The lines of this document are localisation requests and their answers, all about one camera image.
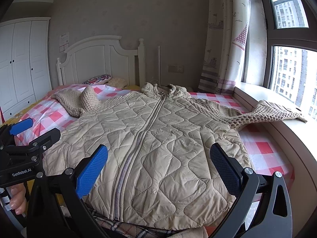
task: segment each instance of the headboard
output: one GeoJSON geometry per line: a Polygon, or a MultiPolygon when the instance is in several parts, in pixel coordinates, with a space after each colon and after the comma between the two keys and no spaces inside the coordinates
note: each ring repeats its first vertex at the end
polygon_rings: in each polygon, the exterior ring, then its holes
{"type": "Polygon", "coordinates": [[[136,85],[135,56],[138,56],[139,85],[145,83],[145,46],[139,39],[137,50],[125,50],[119,40],[121,36],[93,36],[76,42],[64,52],[65,62],[57,59],[60,85],[80,84],[102,74],[123,78],[128,85],[136,85]]]}

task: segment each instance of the white wardrobe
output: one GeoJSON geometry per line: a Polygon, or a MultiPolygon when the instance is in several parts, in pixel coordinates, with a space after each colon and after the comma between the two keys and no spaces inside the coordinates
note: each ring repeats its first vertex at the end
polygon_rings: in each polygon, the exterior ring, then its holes
{"type": "Polygon", "coordinates": [[[49,20],[37,17],[0,23],[0,107],[5,120],[52,90],[49,20]]]}

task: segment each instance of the jacket zipper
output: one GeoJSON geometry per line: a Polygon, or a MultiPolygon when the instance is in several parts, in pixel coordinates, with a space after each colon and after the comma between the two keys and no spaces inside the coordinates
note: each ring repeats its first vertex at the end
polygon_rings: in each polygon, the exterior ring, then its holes
{"type": "Polygon", "coordinates": [[[132,156],[137,151],[137,148],[140,145],[143,133],[148,131],[148,129],[149,129],[151,123],[152,123],[152,119],[154,118],[154,116],[157,113],[157,110],[160,109],[161,104],[163,104],[163,102],[165,100],[165,94],[163,94],[163,92],[161,92],[160,95],[161,95],[161,99],[157,102],[156,107],[154,109],[154,112],[153,112],[151,118],[148,120],[146,127],[144,128],[143,131],[139,132],[139,134],[137,136],[137,140],[136,140],[135,146],[134,146],[133,150],[131,151],[131,153],[128,155],[128,158],[126,159],[126,162],[124,163],[123,169],[122,169],[122,171],[120,173],[119,182],[118,182],[118,185],[117,185],[117,188],[116,188],[116,192],[115,192],[115,219],[116,220],[119,220],[119,211],[120,211],[119,201],[120,201],[121,189],[122,189],[123,179],[124,179],[125,174],[126,174],[126,170],[127,170],[128,166],[129,166],[129,163],[130,163],[130,160],[131,160],[132,156]]]}

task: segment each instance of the wall socket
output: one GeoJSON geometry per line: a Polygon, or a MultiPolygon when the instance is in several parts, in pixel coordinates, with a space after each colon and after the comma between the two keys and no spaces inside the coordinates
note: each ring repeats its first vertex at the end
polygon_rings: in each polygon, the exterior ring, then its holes
{"type": "Polygon", "coordinates": [[[183,65],[168,65],[168,72],[184,73],[183,65]]]}

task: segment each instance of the floral pillow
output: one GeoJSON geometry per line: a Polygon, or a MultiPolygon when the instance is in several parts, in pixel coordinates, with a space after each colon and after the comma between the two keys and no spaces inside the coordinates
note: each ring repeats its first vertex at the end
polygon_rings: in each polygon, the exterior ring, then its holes
{"type": "Polygon", "coordinates": [[[109,80],[111,80],[111,75],[109,74],[104,74],[100,76],[93,77],[87,81],[85,81],[83,84],[89,84],[89,85],[104,85],[106,84],[109,80]]]}

